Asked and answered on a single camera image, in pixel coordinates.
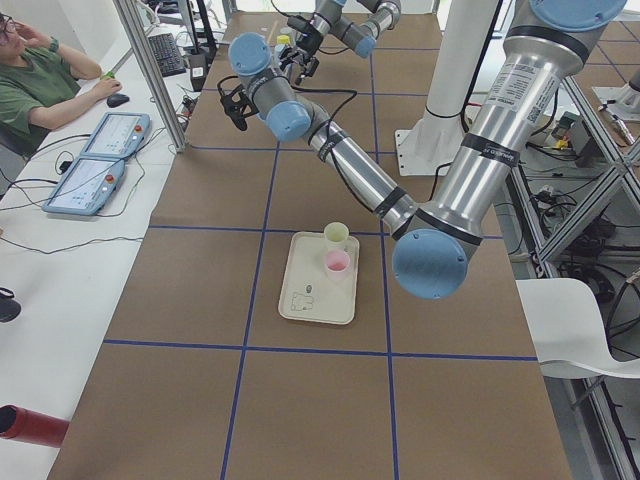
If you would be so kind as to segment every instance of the white desk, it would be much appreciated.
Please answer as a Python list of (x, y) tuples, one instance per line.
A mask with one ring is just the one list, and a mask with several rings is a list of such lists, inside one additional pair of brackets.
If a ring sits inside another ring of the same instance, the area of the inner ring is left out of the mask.
[[(109, 70), (127, 49), (126, 38), (117, 42), (101, 62), (103, 69)], [(148, 113), (152, 132), (162, 127), (135, 57), (116, 76), (124, 85), (122, 93), (131, 101), (114, 111)], [(81, 91), (93, 83), (87, 83)], [(184, 95), (180, 86), (191, 88), (188, 73), (167, 77), (165, 83), (174, 106), (181, 103)], [(106, 104), (100, 102), (78, 120), (52, 132), (44, 144), (91, 133), (107, 110)], [(63, 142), (36, 155), (19, 178), (59, 179), (54, 169), (59, 153), (68, 150), (77, 154), (85, 141)], [(36, 206), (4, 210), (27, 203), (19, 190), (11, 189), (0, 202), (4, 237), (43, 250), (96, 238), (143, 237), (173, 162), (173, 148), (169, 149), (169, 145), (169, 136), (163, 132), (139, 154), (146, 174), (123, 214), (117, 217), (53, 216)], [(120, 212), (141, 174), (136, 162), (129, 160), (123, 183), (100, 213)], [(34, 200), (44, 199), (51, 188), (28, 192)], [(13, 290), (22, 305), (18, 318), (0, 324), (1, 405), (15, 404), (60, 418), (72, 417), (138, 248), (139, 242), (113, 241), (43, 255), (0, 242), (0, 286)], [(54, 448), (2, 440), (2, 478), (45, 479), (57, 453)]]

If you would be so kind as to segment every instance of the tray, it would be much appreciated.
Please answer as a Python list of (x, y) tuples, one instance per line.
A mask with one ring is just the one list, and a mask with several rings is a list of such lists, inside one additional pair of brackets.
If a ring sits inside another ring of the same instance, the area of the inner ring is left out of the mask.
[(278, 311), (284, 318), (346, 325), (355, 316), (360, 242), (347, 239), (351, 271), (340, 282), (324, 272), (327, 247), (322, 233), (298, 232), (291, 239)]

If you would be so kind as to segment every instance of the t-shirt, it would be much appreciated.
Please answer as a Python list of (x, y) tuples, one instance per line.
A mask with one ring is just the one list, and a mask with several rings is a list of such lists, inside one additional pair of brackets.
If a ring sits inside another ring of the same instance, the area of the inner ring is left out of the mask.
[(35, 152), (49, 130), (29, 124), (29, 111), (50, 107), (75, 97), (80, 86), (71, 76), (69, 64), (46, 48), (27, 48), (22, 54), (29, 64), (12, 67), (0, 64), (0, 122), (22, 153)]

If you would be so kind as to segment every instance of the chair seat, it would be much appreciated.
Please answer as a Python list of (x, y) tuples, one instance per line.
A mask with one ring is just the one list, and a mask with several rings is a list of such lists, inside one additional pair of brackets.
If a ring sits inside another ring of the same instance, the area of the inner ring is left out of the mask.
[(640, 359), (619, 362), (611, 356), (598, 303), (587, 285), (572, 278), (516, 284), (543, 375), (640, 378)]

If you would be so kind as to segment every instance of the chair leg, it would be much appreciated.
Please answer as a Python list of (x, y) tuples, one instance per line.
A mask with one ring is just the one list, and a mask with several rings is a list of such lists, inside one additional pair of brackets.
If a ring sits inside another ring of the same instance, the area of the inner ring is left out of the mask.
[(596, 380), (595, 382), (593, 382), (593, 383), (589, 386), (589, 388), (587, 388), (587, 389), (582, 393), (582, 395), (580, 395), (580, 396), (576, 399), (576, 401), (575, 401), (575, 402), (573, 402), (573, 403), (571, 404), (571, 410), (575, 410), (576, 408), (578, 408), (578, 407), (580, 406), (580, 404), (581, 404), (582, 402), (584, 402), (584, 400), (585, 400), (589, 395), (591, 395), (591, 394), (593, 393), (593, 391), (594, 391), (596, 388), (598, 388), (602, 382), (604, 382), (604, 379), (605, 379), (605, 378), (606, 378), (606, 377), (605, 377), (605, 375), (601, 375), (601, 376), (599, 376), (599, 377), (597, 378), (597, 380)]

